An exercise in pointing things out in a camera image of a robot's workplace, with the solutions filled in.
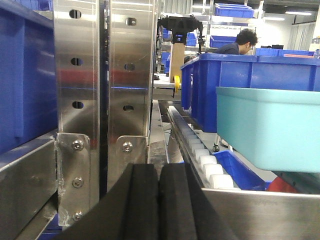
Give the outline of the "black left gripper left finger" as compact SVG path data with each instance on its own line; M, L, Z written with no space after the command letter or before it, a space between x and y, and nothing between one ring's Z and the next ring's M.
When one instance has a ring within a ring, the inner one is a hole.
M130 163L92 210L56 240L157 240L158 176L152 164Z

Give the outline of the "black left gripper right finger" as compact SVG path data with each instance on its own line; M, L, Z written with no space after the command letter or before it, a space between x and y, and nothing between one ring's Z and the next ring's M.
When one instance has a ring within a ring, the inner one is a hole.
M162 168L159 180L161 240L236 240L203 193L188 163Z

